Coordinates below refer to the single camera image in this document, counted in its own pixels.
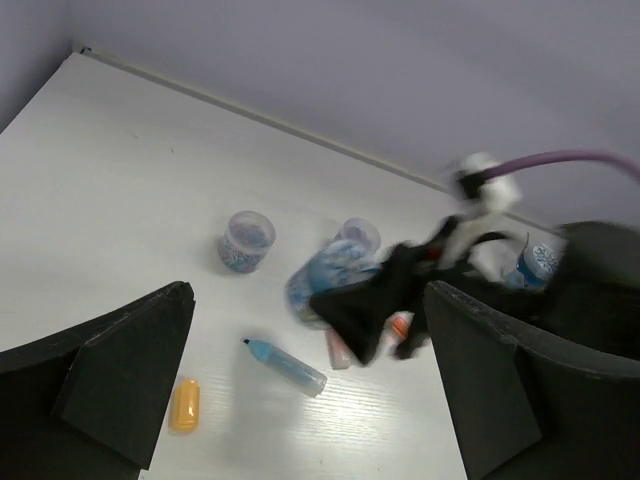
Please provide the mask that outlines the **clear jar blue clips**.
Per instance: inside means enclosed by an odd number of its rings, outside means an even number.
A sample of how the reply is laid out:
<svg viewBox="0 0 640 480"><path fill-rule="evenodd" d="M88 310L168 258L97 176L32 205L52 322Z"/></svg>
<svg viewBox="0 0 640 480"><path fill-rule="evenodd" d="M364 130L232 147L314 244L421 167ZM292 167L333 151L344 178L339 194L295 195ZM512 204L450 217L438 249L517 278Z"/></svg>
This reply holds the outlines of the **clear jar blue clips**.
<svg viewBox="0 0 640 480"><path fill-rule="evenodd" d="M240 211L230 217L217 241L217 251L227 268L249 274L259 267L275 239L275 227L266 216L251 210Z"/></svg>

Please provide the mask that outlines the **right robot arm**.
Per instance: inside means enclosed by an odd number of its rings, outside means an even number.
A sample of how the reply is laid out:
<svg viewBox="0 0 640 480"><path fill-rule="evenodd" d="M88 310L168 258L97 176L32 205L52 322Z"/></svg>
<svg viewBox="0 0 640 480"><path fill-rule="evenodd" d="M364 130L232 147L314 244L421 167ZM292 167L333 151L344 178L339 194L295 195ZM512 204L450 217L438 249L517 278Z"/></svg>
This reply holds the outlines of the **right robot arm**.
<svg viewBox="0 0 640 480"><path fill-rule="evenodd" d="M425 305L428 284L442 281L477 301L580 345L631 359L639 356L639 233L586 221L563 228L566 244L557 270L543 287L511 287L489 280L464 248L451 266L444 253L462 229L447 217L419 245L396 245L371 278L311 296L311 310L341 337L363 365L376 356L389 317L412 313L394 355L408 359L431 338Z"/></svg>

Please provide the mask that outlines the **blue lid jar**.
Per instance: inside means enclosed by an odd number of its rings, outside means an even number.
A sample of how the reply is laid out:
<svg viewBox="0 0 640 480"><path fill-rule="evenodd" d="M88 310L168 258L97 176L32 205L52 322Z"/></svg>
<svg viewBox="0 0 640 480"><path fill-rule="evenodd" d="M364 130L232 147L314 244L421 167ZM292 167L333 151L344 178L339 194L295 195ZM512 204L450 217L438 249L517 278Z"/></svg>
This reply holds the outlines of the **blue lid jar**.
<svg viewBox="0 0 640 480"><path fill-rule="evenodd" d="M501 280L514 289L543 289L557 271L561 258L562 252L536 243L527 235L516 260L502 269Z"/></svg>
<svg viewBox="0 0 640 480"><path fill-rule="evenodd" d="M368 280L379 269L380 263L361 243L334 241L290 277L285 286L285 299L303 325L322 330L326 323L311 310L311 296Z"/></svg>

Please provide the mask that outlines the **orange eraser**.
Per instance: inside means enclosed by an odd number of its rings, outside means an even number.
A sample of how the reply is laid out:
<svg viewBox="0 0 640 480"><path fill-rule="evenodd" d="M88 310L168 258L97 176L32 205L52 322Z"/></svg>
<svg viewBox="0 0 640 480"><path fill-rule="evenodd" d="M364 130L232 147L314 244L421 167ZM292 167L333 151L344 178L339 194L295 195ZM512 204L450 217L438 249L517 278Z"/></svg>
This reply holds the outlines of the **orange eraser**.
<svg viewBox="0 0 640 480"><path fill-rule="evenodd" d="M404 341L409 332L409 327L413 319L411 312L396 312L389 320L389 328L399 341Z"/></svg>

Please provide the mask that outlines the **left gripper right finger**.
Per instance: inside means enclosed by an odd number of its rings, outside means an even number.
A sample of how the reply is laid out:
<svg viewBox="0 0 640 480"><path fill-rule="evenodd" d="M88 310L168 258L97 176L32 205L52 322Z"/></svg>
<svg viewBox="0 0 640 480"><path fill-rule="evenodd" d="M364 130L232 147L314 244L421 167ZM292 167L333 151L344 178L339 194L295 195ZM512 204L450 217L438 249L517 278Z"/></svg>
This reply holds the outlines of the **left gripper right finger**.
<svg viewBox="0 0 640 480"><path fill-rule="evenodd" d="M443 282L428 328L470 479L636 479L639 363L557 337Z"/></svg>

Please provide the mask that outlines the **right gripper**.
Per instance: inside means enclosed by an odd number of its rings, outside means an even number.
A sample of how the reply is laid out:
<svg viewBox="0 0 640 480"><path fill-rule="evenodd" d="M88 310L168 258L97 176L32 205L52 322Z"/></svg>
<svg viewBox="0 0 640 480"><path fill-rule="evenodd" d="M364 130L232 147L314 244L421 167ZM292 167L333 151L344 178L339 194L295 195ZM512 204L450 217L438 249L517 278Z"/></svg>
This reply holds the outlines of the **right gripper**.
<svg viewBox="0 0 640 480"><path fill-rule="evenodd" d="M395 347L395 358L412 357L430 339L422 301L426 285L433 281L443 281L506 315L535 320L542 309L539 288L491 281L470 261L473 249L483 243L503 241L509 247L521 247L524 240L507 232L485 232L475 236L451 266L444 267L444 247L460 230L459 219L448 217L429 241L396 245L389 255L389 271L313 294L311 310L339 335L361 365L369 365L376 357L387 319L396 312L411 312L413 318Z"/></svg>

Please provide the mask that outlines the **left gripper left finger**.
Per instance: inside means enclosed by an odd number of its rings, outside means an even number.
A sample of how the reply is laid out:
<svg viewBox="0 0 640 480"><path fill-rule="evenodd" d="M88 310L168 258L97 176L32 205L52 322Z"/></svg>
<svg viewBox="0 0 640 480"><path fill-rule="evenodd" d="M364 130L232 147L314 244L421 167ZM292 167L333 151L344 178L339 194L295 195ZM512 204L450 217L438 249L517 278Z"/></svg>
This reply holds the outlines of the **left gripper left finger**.
<svg viewBox="0 0 640 480"><path fill-rule="evenodd" d="M4 479L136 479L149 468L195 309L173 282L1 354Z"/></svg>

